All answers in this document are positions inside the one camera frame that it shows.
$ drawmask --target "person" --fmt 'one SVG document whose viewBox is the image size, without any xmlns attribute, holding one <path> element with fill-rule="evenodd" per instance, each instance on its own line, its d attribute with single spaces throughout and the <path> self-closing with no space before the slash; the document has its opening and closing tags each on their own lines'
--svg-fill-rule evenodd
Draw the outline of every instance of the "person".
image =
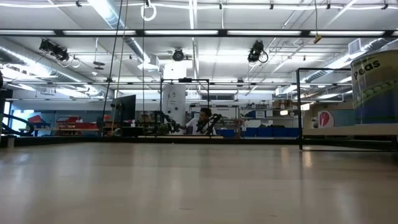
<svg viewBox="0 0 398 224">
<path fill-rule="evenodd" d="M 211 109 L 209 108 L 202 108 L 199 112 L 199 119 L 193 118 L 190 120 L 185 126 L 181 125 L 181 129 L 185 130 L 188 127 L 192 127 L 192 134 L 193 135 L 201 135 L 206 134 L 206 130 L 209 127 L 209 117 L 211 116 Z M 213 134 L 216 134 L 216 130 L 213 127 Z"/>
</svg>

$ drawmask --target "metal frame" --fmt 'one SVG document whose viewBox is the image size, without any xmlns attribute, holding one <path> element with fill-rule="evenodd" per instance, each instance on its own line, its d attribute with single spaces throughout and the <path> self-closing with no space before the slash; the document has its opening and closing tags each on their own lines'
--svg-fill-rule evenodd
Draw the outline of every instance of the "metal frame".
<svg viewBox="0 0 398 224">
<path fill-rule="evenodd" d="M 397 139 L 392 139 L 392 144 L 395 146 L 395 151 L 386 151 L 386 150 L 318 150 L 318 149 L 303 149 L 303 142 L 309 142 L 311 140 L 303 140 L 303 124 L 302 124 L 302 110 L 301 110 L 301 91 L 300 91 L 300 71 L 351 71 L 350 68 L 299 68 L 296 70 L 296 85 L 297 85 L 297 109 L 298 109 L 298 147 L 300 151 L 308 151 L 308 152 L 396 152 L 398 149 Z"/>
<path fill-rule="evenodd" d="M 79 32 L 83 31 L 85 34 L 70 34 L 66 35 L 68 31 Z M 315 35 L 311 32 L 315 30 L 308 29 L 126 29 L 128 34 L 112 33 L 112 29 L 0 29 L 0 37 L 281 37 L 281 38 L 314 38 Z M 148 34 L 146 31 L 169 31 L 169 34 Z M 200 33 L 200 31 L 212 31 L 206 33 Z M 229 34 L 228 31 L 243 31 L 243 34 Z M 398 32 L 396 30 L 318 30 L 318 32 L 341 32 L 341 31 L 355 31 L 355 32 L 382 32 L 381 35 L 366 35 L 366 34 L 324 34 L 322 38 L 380 38 L 380 37 L 394 37 L 398 38 Z"/>
<path fill-rule="evenodd" d="M 12 81 L 12 82 L 4 82 L 5 85 L 7 84 L 25 84 L 25 85 L 104 85 L 107 84 L 105 82 L 25 82 L 25 81 Z M 109 85 L 159 85 L 160 82 L 111 82 Z M 200 83 L 174 83 L 174 85 L 200 85 Z M 278 85 L 296 85 L 295 82 L 210 82 L 209 85 L 220 85 L 220 86 L 236 86 L 236 85 L 244 85 L 244 86 L 278 86 Z M 349 83 L 306 83 L 306 85 L 311 86 L 318 86 L 318 85 L 325 85 L 325 86 L 351 86 L 352 84 Z"/>
</svg>

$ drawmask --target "window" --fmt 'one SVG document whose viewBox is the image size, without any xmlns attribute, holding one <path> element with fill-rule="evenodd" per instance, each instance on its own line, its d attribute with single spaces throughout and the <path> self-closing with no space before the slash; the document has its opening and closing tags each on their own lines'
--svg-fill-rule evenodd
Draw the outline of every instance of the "window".
<svg viewBox="0 0 398 224">
<path fill-rule="evenodd" d="M 234 100 L 234 94 L 210 94 L 210 100 Z M 202 94 L 201 98 L 207 100 L 207 94 Z"/>
<path fill-rule="evenodd" d="M 4 114 L 10 113 L 10 106 L 11 106 L 11 103 L 6 101 L 4 104 L 4 111 L 3 111 Z M 8 118 L 3 118 L 2 122 L 3 122 L 3 124 L 8 124 Z"/>
</svg>

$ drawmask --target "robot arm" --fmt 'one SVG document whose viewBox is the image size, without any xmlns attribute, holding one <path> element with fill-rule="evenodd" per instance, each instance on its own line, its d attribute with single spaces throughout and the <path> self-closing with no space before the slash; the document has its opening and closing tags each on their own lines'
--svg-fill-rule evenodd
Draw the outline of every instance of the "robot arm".
<svg viewBox="0 0 398 224">
<path fill-rule="evenodd" d="M 155 133 L 159 132 L 159 124 L 157 122 L 157 118 L 159 115 L 160 115 L 161 124 L 162 124 L 161 118 L 164 118 L 167 121 L 166 125 L 168 127 L 169 133 L 176 133 L 180 131 L 180 125 L 177 124 L 177 122 L 175 122 L 169 115 L 163 113 L 162 111 L 155 111 L 154 114 L 155 114 L 155 128 L 154 128 Z"/>
<path fill-rule="evenodd" d="M 222 121 L 222 119 L 223 119 L 223 115 L 221 115 L 221 114 L 212 114 L 212 115 L 209 117 L 209 122 L 207 123 L 207 124 L 209 124 L 209 125 L 208 125 L 208 127 L 206 128 L 206 130 L 205 130 L 205 131 L 202 131 L 202 129 L 206 126 L 205 123 L 202 123 L 202 124 L 199 124 L 200 126 L 198 127 L 198 131 L 200 131 L 200 132 L 203 133 L 204 135 L 208 135 L 208 134 L 214 135 L 214 134 L 215 134 L 215 133 L 214 133 L 214 126 L 216 125 L 216 123 L 217 123 L 219 120 L 221 120 L 221 122 L 224 123 L 224 122 Z"/>
</svg>

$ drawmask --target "ceiling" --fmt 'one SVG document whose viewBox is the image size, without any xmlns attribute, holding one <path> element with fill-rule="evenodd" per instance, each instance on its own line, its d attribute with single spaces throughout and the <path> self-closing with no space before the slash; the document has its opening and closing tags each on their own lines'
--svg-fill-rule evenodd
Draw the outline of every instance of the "ceiling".
<svg viewBox="0 0 398 224">
<path fill-rule="evenodd" d="M 274 0 L 277 6 L 300 6 L 299 10 L 286 9 L 245 9 L 245 6 L 254 4 L 261 6 L 263 0 L 223 0 L 224 6 L 237 6 L 238 9 L 224 8 L 203 9 L 205 6 L 218 6 L 219 0 L 197 0 L 197 16 L 194 17 L 194 27 L 190 23 L 189 1 L 155 1 L 152 4 L 166 4 L 169 7 L 157 6 L 157 15 L 151 21 L 144 21 L 141 17 L 141 6 L 129 6 L 127 9 L 126 25 L 130 29 L 314 29 L 316 21 L 315 10 L 301 10 L 300 7 L 312 6 L 312 0 Z M 18 7 L 0 6 L 0 24 L 2 29 L 109 29 L 102 17 L 88 5 L 87 1 L 80 1 L 83 7 L 73 6 L 75 0 L 13 0 L 0 1 L 0 3 L 17 4 Z M 129 4 L 138 4 L 143 1 L 129 1 Z M 344 7 L 350 0 L 331 0 L 333 6 Z M 326 0 L 318 0 L 319 6 L 325 5 Z M 319 29 L 348 29 L 348 30 L 372 30 L 385 29 L 394 30 L 398 27 L 398 10 L 392 7 L 398 6 L 398 1 L 387 1 L 390 8 L 386 10 L 352 10 L 348 9 L 342 13 L 341 9 L 318 9 Z M 71 4 L 68 7 L 51 8 L 24 8 L 28 5 L 46 7 L 49 5 Z M 360 0 L 356 1 L 351 8 L 383 6 L 383 0 Z M 126 7 L 122 7 L 122 18 L 126 15 Z M 43 55 L 39 50 L 40 37 L 6 37 L 21 47 Z M 116 58 L 114 58 L 111 71 L 112 51 L 114 50 L 115 38 L 100 38 L 98 41 L 98 55 L 96 60 L 104 62 L 104 70 L 97 71 L 96 76 L 93 61 L 95 60 L 94 38 L 66 38 L 54 37 L 50 40 L 68 49 L 68 52 L 78 58 L 81 62 L 78 68 L 69 66 L 68 69 L 84 75 L 90 80 L 104 81 L 109 74 L 113 80 L 117 80 L 120 73 L 121 81 L 138 82 L 145 80 L 159 80 L 159 72 L 143 73 L 138 69 L 140 64 L 132 50 L 124 45 L 122 65 L 123 40 L 117 38 Z M 160 64 L 172 62 L 170 51 L 182 48 L 187 55 L 193 54 L 193 42 L 191 37 L 146 37 L 136 38 L 138 44 L 145 52 L 155 54 L 160 59 Z M 247 61 L 249 49 L 256 40 L 262 40 L 267 49 L 269 61 L 263 65 L 250 67 Z M 230 38 L 230 37 L 198 37 L 195 38 L 198 52 L 198 78 L 209 78 L 215 82 L 236 81 L 245 78 L 250 82 L 293 82 L 296 69 L 300 67 L 324 67 L 334 58 L 347 52 L 348 43 L 354 39 L 322 39 L 314 44 L 313 39 L 296 38 Z M 49 55 L 44 57 L 53 60 Z M 184 62 L 187 65 L 188 77 L 194 77 L 192 61 Z M 329 82 L 336 82 L 330 75 Z M 121 86 L 125 89 L 142 88 L 141 86 Z"/>
</svg>

